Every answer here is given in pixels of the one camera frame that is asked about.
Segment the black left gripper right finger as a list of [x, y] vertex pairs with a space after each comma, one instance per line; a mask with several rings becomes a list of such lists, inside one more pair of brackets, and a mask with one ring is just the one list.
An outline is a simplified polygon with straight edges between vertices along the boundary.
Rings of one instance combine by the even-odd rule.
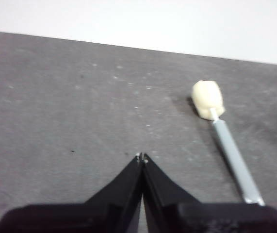
[[203, 203], [171, 180], [145, 153], [144, 204], [151, 233], [277, 233], [277, 209]]

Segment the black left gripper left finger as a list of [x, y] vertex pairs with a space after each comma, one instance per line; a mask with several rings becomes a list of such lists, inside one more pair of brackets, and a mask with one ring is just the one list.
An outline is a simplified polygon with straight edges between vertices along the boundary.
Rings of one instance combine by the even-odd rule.
[[0, 220], [0, 233], [125, 233], [138, 214], [142, 171], [142, 158], [136, 155], [86, 202], [9, 210]]

